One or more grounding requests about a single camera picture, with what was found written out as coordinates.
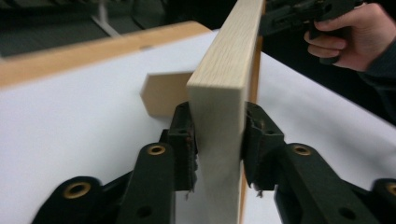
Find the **plywood edge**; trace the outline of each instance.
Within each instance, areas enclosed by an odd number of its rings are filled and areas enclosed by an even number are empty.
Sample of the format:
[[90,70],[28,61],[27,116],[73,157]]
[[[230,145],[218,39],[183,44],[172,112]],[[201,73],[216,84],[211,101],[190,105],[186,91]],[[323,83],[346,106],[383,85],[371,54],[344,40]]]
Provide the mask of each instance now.
[[0,88],[208,32],[210,30],[198,22],[187,21],[116,38],[5,58],[0,63]]

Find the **wooden board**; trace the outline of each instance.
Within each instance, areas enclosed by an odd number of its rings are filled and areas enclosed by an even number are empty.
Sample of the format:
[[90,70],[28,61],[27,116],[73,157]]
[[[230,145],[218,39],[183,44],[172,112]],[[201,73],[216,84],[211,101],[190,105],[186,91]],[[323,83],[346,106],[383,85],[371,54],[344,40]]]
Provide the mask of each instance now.
[[211,223],[239,222],[240,148],[262,2],[236,2],[187,85]]
[[203,25],[187,21],[133,32],[116,38],[104,38],[5,58],[3,62],[0,62],[0,88],[53,76],[56,73],[76,69],[90,63],[98,63],[112,57],[207,32],[210,30]]

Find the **brass grommet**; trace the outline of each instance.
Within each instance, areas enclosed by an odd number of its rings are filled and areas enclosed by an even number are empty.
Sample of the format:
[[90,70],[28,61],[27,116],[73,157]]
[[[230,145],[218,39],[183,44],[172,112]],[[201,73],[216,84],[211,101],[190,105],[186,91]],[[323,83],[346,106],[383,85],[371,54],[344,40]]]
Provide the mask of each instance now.
[[311,155],[311,150],[305,147],[294,147],[293,151],[301,156],[309,156]]
[[165,152],[165,147],[163,146],[152,146],[148,148],[148,154],[152,156],[158,156]]
[[91,184],[87,182],[72,183],[64,190],[66,199],[76,199],[87,194],[91,189]]
[[388,183],[387,190],[389,193],[393,194],[393,196],[396,196],[396,183]]

